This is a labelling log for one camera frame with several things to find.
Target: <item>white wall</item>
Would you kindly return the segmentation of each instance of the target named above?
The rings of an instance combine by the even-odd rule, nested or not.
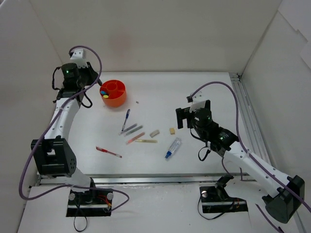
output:
[[[311,204],[311,70],[300,57],[307,40],[277,13],[243,74],[272,162],[306,181]],[[299,215],[311,232],[311,214]]]
[[[31,0],[63,62],[85,44],[105,71],[242,72],[280,2]]]
[[[25,203],[18,195],[20,174],[32,139],[52,117],[51,78],[61,62],[27,0],[1,4],[0,52],[0,226],[13,233]],[[25,191],[34,181],[33,163]]]

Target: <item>blue pen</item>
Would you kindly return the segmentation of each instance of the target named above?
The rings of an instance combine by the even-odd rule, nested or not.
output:
[[[124,128],[125,128],[125,124],[126,124],[126,122],[127,122],[128,115],[130,115],[130,111],[131,111],[131,109],[128,109],[127,112],[126,112],[125,122],[124,122],[124,124],[123,124],[123,126],[122,126],[121,132],[122,132],[122,131],[124,130]]]

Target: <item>screw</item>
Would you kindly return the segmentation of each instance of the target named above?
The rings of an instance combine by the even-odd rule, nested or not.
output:
[[[207,198],[207,196],[208,196],[208,194],[207,194],[207,191],[202,191],[201,192],[201,196],[203,197],[203,198]]]
[[[113,199],[113,193],[108,193],[107,194],[107,199],[112,200]]]
[[[74,193],[70,193],[68,199],[74,200],[76,198],[76,195]]]

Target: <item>blue cap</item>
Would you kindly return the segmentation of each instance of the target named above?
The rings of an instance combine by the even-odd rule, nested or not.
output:
[[[168,159],[172,155],[172,152],[168,151],[165,155],[165,158]]]

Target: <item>gray marker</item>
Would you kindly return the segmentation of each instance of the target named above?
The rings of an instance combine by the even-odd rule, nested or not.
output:
[[[125,130],[123,130],[122,132],[120,132],[119,135],[126,133],[127,131],[129,131],[129,130],[135,128],[136,126],[137,126],[137,124],[134,124],[134,125],[128,127],[127,129],[125,129]]]
[[[127,135],[130,135],[131,133],[134,133],[136,132],[137,130],[140,130],[142,128],[142,125],[141,126],[138,126],[137,128],[131,130],[130,132],[126,133],[124,136],[127,136]]]

